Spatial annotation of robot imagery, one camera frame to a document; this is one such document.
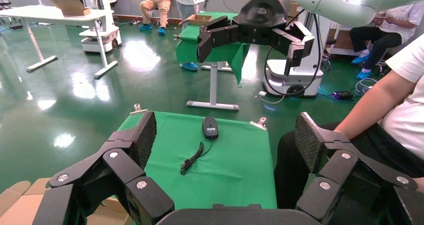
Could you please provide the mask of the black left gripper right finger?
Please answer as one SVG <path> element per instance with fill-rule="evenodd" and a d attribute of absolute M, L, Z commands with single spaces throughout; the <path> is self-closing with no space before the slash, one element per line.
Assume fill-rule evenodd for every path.
<path fill-rule="evenodd" d="M 344 135 L 298 115 L 295 145 L 315 179 L 296 208 L 320 224 L 421 225 L 424 195 L 410 176 L 362 154 Z"/>

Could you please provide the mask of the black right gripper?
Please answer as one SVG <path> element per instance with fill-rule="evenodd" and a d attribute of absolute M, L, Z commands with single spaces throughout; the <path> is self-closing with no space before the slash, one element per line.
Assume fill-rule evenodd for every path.
<path fill-rule="evenodd" d="M 203 63 L 213 48 L 241 42 L 269 45 L 286 56 L 283 74 L 299 67 L 309 56 L 315 40 L 313 34 L 299 21 L 286 27 L 291 0 L 248 0 L 238 15 L 230 20 L 218 17 L 199 27 L 196 57 Z"/>

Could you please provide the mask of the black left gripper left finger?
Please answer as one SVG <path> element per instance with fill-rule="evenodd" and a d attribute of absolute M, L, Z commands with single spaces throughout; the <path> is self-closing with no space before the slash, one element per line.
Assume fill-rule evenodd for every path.
<path fill-rule="evenodd" d="M 145 172 L 157 135 L 155 113 L 115 131 L 93 155 L 49 181 L 33 223 L 85 225 L 101 203 L 116 197 L 138 225 L 154 225 L 175 209 L 174 201 Z"/>

